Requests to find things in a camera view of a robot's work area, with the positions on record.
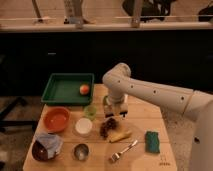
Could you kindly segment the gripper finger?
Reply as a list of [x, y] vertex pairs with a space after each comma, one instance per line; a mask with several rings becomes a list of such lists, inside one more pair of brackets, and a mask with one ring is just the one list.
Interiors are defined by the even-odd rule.
[[122, 117], [123, 117], [123, 118], [125, 118], [125, 117], [126, 117], [126, 115], [127, 115], [127, 113], [128, 113], [128, 111], [127, 111], [127, 110], [122, 111], [122, 112], [121, 112]]
[[112, 113], [105, 112], [105, 118], [111, 117], [111, 114], [112, 114]]

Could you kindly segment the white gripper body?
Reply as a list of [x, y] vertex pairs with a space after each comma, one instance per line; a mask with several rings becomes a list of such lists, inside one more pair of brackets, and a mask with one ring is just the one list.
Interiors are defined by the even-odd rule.
[[124, 96], [124, 101], [119, 103], [111, 103], [107, 97], [108, 105], [103, 105], [104, 112], [110, 112], [110, 111], [121, 111], [121, 110], [127, 110], [128, 111], [128, 104], [127, 104], [128, 96]]

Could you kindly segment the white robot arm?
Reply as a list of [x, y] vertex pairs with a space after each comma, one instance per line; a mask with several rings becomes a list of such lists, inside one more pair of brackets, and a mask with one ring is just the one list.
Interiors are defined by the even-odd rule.
[[213, 171], [213, 95], [201, 91], [133, 79], [125, 63], [115, 65], [102, 77], [110, 104], [125, 95], [168, 108], [195, 122], [189, 171]]

